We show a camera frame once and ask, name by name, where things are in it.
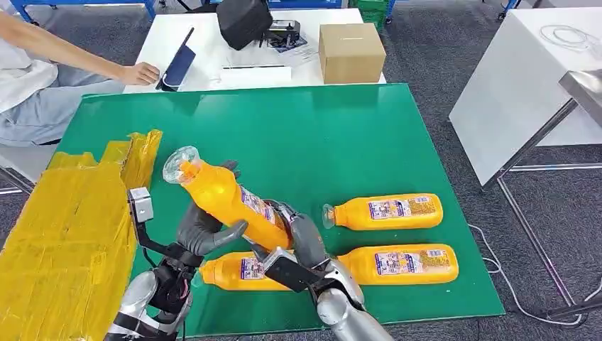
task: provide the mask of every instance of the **cardboard box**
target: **cardboard box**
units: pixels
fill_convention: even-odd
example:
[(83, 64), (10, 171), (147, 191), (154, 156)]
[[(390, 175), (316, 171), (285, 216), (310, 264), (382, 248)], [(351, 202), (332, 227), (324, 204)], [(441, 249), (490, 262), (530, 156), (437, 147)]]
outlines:
[(324, 84), (376, 83), (386, 55), (372, 23), (320, 25), (319, 58)]

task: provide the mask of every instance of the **person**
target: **person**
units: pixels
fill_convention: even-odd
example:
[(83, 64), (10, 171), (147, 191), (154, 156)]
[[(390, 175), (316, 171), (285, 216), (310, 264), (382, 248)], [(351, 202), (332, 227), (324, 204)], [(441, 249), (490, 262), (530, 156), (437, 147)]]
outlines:
[(57, 143), (82, 95), (121, 93), (158, 78), (152, 65), (113, 63), (0, 9), (0, 144)]

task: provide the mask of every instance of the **bottle cap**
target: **bottle cap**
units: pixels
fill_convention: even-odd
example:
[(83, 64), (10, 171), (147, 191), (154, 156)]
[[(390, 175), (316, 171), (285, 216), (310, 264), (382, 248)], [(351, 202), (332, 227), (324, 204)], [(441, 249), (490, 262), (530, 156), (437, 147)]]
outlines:
[(327, 229), (331, 229), (334, 226), (334, 207), (328, 204), (324, 204), (322, 207), (322, 224)]
[(199, 151), (193, 146), (179, 148), (163, 166), (163, 179), (169, 183), (183, 183), (194, 176), (192, 167), (200, 164)]
[(193, 288), (199, 288), (202, 284), (203, 284), (203, 280), (201, 279), (201, 274), (200, 274), (200, 272), (196, 271), (195, 275), (192, 277), (192, 281), (190, 281), (190, 285)]

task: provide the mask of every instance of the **bottle label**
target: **bottle label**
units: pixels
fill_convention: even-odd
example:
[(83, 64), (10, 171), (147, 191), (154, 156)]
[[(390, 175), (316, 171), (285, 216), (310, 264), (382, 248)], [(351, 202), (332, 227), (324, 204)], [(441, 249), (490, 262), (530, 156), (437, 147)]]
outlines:
[(243, 186), (241, 186), (241, 200), (243, 204), (247, 205), (248, 208), (257, 212), (272, 224), (276, 223), (274, 209), (270, 205), (266, 204), (257, 195), (247, 191), (247, 189)]
[(368, 202), (372, 219), (409, 217), (412, 215), (407, 200), (376, 200)]
[(412, 215), (429, 215), (437, 208), (430, 197), (412, 197), (407, 200), (376, 200), (368, 202), (372, 219), (390, 219), (411, 217)]
[(383, 252), (374, 256), (379, 275), (423, 274), (449, 270), (449, 257), (445, 250)]
[(257, 258), (243, 258), (241, 261), (241, 279), (263, 279), (263, 264)]
[(379, 275), (420, 274), (422, 263), (419, 254), (386, 252), (375, 254), (376, 271)]

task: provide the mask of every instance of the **white cable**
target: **white cable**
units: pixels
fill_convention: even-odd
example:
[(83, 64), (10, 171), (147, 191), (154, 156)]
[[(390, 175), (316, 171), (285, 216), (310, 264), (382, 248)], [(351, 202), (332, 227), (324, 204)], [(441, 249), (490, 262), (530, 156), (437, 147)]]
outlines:
[(600, 286), (598, 286), (598, 288), (596, 289), (596, 291), (594, 291), (593, 293), (590, 293), (589, 296), (587, 296), (584, 299), (584, 301), (591, 300), (594, 296), (598, 295), (600, 293), (600, 291), (602, 291), (602, 278), (600, 278)]
[[(577, 315), (577, 319), (574, 322), (561, 322), (561, 321), (553, 321), (553, 320), (547, 320), (547, 319), (544, 319), (544, 318), (539, 318), (539, 317), (537, 317), (537, 316), (535, 316), (533, 314), (528, 313), (525, 309), (523, 309), (522, 306), (520, 305), (520, 303), (518, 302), (518, 297), (516, 296), (516, 292), (514, 291), (514, 288), (512, 287), (512, 284), (510, 283), (510, 280), (508, 279), (508, 277), (506, 276), (504, 270), (502, 269), (500, 260), (498, 259), (498, 257), (496, 256), (496, 253), (493, 252), (491, 246), (487, 242), (487, 239), (485, 238), (485, 234), (483, 233), (483, 230), (480, 227), (477, 227), (477, 226), (472, 225), (472, 224), (469, 224), (469, 226), (472, 227), (473, 229), (476, 229), (481, 234), (481, 238), (483, 239), (483, 243), (485, 243), (485, 246), (487, 247), (487, 249), (491, 253), (491, 256), (493, 256), (493, 259), (495, 259), (495, 261), (494, 261), (494, 260), (486, 258), (486, 257), (483, 258), (483, 260), (493, 262), (498, 267), (499, 271), (493, 271), (493, 272), (491, 272), (491, 274), (499, 272), (502, 275), (502, 277), (506, 281), (506, 284), (508, 285), (508, 288), (510, 289), (510, 292), (512, 293), (512, 297), (514, 298), (516, 306), (518, 307), (518, 309), (523, 314), (525, 314), (526, 316), (529, 316), (530, 318), (534, 318), (535, 320), (539, 320), (539, 321), (546, 322), (546, 323), (551, 323), (553, 325), (578, 325), (581, 322), (581, 319), (583, 318), (583, 316), (581, 314)], [(591, 293), (589, 296), (587, 296), (586, 299), (584, 300), (584, 302), (585, 301), (589, 301), (591, 298), (593, 298), (595, 295), (597, 295), (601, 291), (602, 291), (602, 278), (600, 280), (600, 286), (598, 287), (598, 289), (596, 289), (593, 293)]]
[(500, 264), (497, 264), (496, 261), (494, 261), (493, 259), (487, 258), (487, 257), (483, 257), (483, 260), (484, 261), (490, 261), (491, 263), (494, 263), (496, 265), (496, 268), (498, 268), (495, 271), (489, 271), (489, 270), (487, 270), (488, 273), (490, 273), (490, 274), (496, 274), (496, 273), (500, 272)]
[[(561, 37), (559, 33), (571, 33), (576, 38), (575, 40), (567, 40)], [(545, 25), (540, 28), (540, 35), (551, 44), (573, 50), (575, 52), (584, 52), (592, 49), (596, 53), (596, 47), (600, 47), (600, 40), (578, 28), (569, 25)]]

